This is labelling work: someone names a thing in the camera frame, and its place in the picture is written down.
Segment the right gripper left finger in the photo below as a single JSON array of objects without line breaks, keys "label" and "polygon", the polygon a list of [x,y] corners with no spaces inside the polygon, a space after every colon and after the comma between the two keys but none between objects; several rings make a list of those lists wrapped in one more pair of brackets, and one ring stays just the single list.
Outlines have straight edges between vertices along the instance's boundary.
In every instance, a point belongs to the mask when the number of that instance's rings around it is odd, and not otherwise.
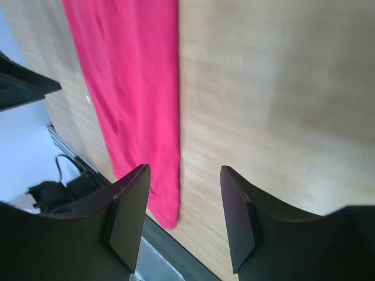
[{"label": "right gripper left finger", "polygon": [[151,170],[60,208],[31,214],[1,204],[2,280],[128,280],[135,272]]}]

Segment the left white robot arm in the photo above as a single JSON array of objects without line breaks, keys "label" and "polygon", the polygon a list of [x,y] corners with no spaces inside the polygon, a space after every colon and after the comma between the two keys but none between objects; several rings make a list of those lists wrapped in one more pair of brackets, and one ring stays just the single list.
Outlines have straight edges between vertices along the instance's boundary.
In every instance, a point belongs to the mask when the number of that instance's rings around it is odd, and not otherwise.
[{"label": "left white robot arm", "polygon": [[[27,69],[1,53],[1,111],[43,100],[48,94],[61,89],[59,82]],[[67,184],[62,182],[60,157],[67,159],[80,173],[79,177]],[[44,181],[26,192],[35,201],[33,207],[43,213],[57,213],[63,206],[110,185],[103,175],[94,171],[79,156],[59,154],[54,161],[59,173],[58,181]]]}]

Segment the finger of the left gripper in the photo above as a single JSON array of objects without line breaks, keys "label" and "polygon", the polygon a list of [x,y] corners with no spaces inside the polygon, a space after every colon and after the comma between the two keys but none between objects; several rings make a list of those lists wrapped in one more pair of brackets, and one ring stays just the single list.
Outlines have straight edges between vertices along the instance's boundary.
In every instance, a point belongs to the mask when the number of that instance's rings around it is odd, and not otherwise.
[{"label": "finger of the left gripper", "polygon": [[0,109],[8,109],[45,99],[62,89],[59,82],[15,63],[1,53]]}]

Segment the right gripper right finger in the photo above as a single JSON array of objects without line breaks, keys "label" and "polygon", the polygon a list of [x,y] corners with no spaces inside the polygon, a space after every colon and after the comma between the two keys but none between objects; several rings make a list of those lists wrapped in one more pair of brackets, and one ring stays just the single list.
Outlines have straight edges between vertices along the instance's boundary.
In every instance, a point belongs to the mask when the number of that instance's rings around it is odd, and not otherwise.
[{"label": "right gripper right finger", "polygon": [[220,187],[233,273],[240,280],[373,280],[374,207],[327,215],[296,208],[232,167]]}]

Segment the pink red t shirt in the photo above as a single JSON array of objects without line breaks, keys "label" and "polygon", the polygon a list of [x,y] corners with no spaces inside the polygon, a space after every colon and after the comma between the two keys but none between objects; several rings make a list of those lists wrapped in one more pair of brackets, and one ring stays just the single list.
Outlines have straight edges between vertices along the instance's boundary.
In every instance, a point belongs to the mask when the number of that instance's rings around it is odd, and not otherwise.
[{"label": "pink red t shirt", "polygon": [[148,209],[166,229],[180,210],[177,1],[64,1],[112,171],[151,168]]}]

